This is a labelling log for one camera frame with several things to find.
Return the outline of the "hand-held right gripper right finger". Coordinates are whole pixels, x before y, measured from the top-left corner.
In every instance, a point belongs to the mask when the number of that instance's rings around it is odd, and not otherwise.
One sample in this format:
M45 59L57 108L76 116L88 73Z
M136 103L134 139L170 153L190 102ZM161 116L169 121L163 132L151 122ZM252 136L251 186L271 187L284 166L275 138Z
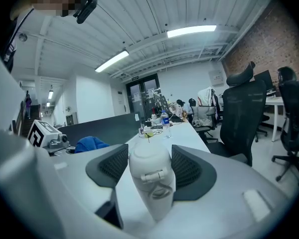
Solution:
M287 196L245 163L173 145L173 203L149 239L263 239Z

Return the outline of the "white cup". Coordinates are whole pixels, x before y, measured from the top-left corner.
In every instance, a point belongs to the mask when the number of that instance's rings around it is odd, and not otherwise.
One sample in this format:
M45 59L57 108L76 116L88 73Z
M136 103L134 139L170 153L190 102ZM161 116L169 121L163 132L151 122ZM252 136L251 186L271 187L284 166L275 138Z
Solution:
M144 139L129 156L134 185L152 218L159 222L172 208L175 174L168 149L159 142Z

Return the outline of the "grey chair with draped jacket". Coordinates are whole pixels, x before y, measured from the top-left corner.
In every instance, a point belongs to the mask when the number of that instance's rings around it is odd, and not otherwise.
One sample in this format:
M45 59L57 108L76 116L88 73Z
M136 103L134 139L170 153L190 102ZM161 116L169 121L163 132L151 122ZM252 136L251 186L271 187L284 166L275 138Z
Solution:
M218 98L212 87L197 93L197 105L194 107L192 126L198 134L205 135L214 130L218 120Z

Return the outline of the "person's black printed shirt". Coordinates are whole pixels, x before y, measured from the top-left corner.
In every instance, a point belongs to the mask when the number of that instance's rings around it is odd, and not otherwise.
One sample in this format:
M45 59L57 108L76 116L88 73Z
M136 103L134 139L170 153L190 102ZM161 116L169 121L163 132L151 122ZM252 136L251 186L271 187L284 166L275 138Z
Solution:
M17 19L11 20L9 15L5 15L0 18L0 57L9 73L12 71L13 57L15 52L12 52L12 58L8 58L7 61L5 61L5 58L9 54L9 49L11 46L10 42L14 35L16 25Z

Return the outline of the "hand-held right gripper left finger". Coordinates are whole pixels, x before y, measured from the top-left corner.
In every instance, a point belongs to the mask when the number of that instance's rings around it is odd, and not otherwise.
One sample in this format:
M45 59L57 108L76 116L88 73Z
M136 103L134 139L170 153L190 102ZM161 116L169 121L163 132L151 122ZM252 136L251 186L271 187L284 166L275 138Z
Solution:
M116 185L129 157L127 144L52 157L54 167L69 192L89 211L124 228L119 211Z

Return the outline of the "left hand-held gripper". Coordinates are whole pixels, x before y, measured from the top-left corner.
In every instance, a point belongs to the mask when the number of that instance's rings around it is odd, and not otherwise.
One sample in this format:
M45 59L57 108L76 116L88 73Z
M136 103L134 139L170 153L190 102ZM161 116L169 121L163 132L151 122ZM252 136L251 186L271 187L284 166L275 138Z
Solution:
M34 147L45 149L50 156L74 154L75 147L71 146L67 135L45 121L34 120L27 139Z

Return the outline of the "dark glass double door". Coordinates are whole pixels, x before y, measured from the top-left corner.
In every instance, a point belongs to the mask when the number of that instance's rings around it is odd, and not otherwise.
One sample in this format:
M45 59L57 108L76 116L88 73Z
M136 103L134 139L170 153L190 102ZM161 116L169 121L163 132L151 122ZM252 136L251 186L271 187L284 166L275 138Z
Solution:
M154 94L161 94L158 75L153 74L143 78L132 77L126 84L130 112L138 113L141 122L145 122L152 115L155 107Z

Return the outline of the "clear water bottle blue label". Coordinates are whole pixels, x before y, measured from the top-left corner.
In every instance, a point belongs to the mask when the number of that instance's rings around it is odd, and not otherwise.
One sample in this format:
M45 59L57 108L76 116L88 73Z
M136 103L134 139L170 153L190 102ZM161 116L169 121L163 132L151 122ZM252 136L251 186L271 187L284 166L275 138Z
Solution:
M170 122L169 122L169 116L165 110L161 111L161 124L163 129L163 134L165 138L171 137L171 131L170 131Z

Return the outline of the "black computer monitor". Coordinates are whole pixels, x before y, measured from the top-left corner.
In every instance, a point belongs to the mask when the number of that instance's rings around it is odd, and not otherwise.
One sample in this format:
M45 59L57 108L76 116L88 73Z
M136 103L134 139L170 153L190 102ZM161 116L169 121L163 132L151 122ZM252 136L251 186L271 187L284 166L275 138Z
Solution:
M256 74L254 76L255 81L263 81L266 85L266 90L271 91L274 89L274 85L272 82L271 75L269 73L269 70L266 70L264 72L261 72L259 74Z

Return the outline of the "sticker-covered laptop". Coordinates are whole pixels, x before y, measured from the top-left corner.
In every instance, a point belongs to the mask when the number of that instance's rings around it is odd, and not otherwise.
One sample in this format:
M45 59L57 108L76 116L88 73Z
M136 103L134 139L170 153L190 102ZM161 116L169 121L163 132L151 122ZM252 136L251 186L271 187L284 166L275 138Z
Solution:
M167 113L170 112L170 109L169 109L169 106L168 106L165 96L154 94L153 98L154 98L154 102L155 102L155 107L157 108L157 110L160 113L162 113L162 111L165 111Z

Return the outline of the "grey wall electrical box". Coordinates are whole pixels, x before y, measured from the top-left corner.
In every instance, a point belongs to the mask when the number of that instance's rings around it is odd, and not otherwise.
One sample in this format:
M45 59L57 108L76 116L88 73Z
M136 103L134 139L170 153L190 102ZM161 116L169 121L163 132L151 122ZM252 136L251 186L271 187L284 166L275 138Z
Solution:
M224 84L223 74L220 70L212 70L208 72L212 86Z

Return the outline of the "blue cloth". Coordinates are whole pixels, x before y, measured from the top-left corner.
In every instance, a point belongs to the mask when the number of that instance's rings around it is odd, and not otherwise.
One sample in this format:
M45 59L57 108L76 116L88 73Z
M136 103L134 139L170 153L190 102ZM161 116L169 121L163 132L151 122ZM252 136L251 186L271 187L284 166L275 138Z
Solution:
M77 142L74 153L87 152L105 147L109 147L109 145L97 137L87 136Z

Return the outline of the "grey desk divider panel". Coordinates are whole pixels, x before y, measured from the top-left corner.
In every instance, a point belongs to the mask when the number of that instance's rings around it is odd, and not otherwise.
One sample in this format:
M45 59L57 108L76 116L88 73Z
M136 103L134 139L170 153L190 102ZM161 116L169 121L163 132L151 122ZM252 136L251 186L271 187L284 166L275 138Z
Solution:
M93 136L102 142L115 145L128 142L139 132L141 117L139 113L130 113L105 119L99 119L59 128L67 135L72 146L87 136Z

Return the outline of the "long ceiling light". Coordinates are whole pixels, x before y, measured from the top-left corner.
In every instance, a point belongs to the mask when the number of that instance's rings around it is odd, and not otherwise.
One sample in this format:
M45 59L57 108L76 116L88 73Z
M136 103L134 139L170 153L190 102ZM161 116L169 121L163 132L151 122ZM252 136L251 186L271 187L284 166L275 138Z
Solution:
M112 58L110 58L109 60L107 60L106 62L104 62L103 64L101 64L99 67L97 67L95 69L95 71L97 73L100 73L100 72L104 71L105 69L111 67L113 64L117 63L118 61L120 61L128 56L129 56L129 52L126 50L123 50L120 53L118 53L117 55L115 55Z
M201 32L214 32L216 29L216 25L200 25L200 26L191 26L184 27L175 30L170 30L167 32L168 38L174 38L181 35L193 34L193 33L201 33Z

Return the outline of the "white office desk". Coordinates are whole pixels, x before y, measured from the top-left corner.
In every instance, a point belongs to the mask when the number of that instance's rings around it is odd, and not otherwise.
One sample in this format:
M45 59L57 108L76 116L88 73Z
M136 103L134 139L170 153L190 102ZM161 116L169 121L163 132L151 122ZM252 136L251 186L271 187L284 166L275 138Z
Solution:
M292 107L299 107L299 101L297 101L296 98L287 98L287 100L284 101L282 97L267 97L265 105L274 107L272 142L275 142L277 140L278 127L282 127L285 122L286 109L291 111ZM278 112L279 106L283 106L283 115L281 119L279 118Z

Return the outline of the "black mesh office chair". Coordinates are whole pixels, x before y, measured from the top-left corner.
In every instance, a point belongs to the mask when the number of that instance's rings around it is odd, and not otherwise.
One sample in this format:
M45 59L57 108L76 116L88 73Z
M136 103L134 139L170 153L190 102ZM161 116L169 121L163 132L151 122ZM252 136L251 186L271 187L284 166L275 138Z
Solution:
M227 77L229 86L223 93L223 120L220 142L206 146L213 154L252 166L251 147L257 128L261 123L266 103L266 85L262 80L252 80L255 68L253 61L238 74Z
M299 82L293 69L281 67L278 69L278 75L279 91L283 100L296 98L299 101ZM287 151L287 155L274 155L272 157L272 162L277 159L286 162L285 170L276 177L277 182L282 179L291 166L294 166L299 172L299 107L292 107L291 111L286 109L286 119L281 130L280 140Z

